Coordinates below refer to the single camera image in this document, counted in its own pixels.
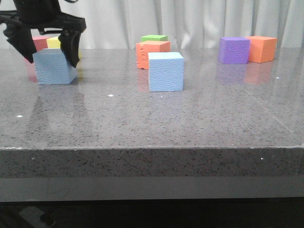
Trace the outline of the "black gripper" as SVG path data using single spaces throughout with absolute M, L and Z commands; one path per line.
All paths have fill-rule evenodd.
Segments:
M 76 68 L 79 42 L 86 21 L 63 13 L 57 0 L 15 0 L 16 10 L 1 11 L 0 22 L 7 25 L 3 34 L 7 41 L 30 63 L 37 52 L 30 29 L 41 35 L 61 33 L 60 48 L 70 65 Z

